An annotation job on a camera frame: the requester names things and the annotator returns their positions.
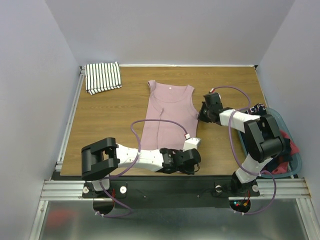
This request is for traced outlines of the black white striped tank top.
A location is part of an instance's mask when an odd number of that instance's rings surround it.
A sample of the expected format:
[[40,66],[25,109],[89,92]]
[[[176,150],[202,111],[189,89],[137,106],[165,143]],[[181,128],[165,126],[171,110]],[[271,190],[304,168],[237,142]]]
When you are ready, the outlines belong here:
[[121,71],[117,62],[91,63],[85,66],[85,91],[91,96],[121,87]]

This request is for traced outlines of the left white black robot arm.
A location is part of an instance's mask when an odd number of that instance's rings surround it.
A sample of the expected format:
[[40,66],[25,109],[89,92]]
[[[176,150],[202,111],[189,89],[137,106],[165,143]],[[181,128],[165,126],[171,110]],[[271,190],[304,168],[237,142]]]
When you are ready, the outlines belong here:
[[94,182],[95,193],[106,197],[111,193],[111,184],[103,179],[117,168],[132,167],[155,173],[181,172],[193,175],[195,166],[201,162],[198,152],[200,143],[200,138],[191,137],[185,140],[182,150],[138,150],[117,144],[114,137],[107,137],[81,149],[81,178]]

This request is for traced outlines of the pink tank top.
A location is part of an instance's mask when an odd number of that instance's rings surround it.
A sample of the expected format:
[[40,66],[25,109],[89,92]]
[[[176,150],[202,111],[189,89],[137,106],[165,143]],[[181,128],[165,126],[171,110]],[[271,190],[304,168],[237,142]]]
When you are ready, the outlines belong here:
[[148,106],[141,136],[143,150],[161,148],[181,150],[185,134],[197,133],[198,111],[193,105],[194,87],[175,86],[148,81]]

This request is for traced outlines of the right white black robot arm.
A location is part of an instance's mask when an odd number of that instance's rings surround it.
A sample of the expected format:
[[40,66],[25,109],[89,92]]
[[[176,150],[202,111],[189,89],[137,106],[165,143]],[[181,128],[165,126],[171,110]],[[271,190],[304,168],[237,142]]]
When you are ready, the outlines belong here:
[[[230,189],[233,194],[242,195],[251,188],[257,177],[266,173],[263,168],[286,150],[285,140],[272,115],[251,115],[223,107],[217,92],[207,93],[203,97],[198,120],[228,127],[231,151],[239,166],[231,176]],[[248,150],[243,163],[236,157],[231,129],[244,134]]]

